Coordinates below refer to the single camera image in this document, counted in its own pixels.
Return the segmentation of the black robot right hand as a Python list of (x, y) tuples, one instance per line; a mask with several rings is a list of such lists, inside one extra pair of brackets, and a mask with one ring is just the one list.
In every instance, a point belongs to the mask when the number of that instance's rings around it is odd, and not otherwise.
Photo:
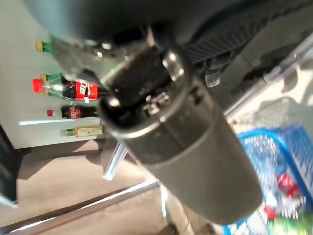
[(27, 0), (69, 81), (182, 203), (230, 224), (261, 204), (225, 109), (313, 30), (310, 0)]

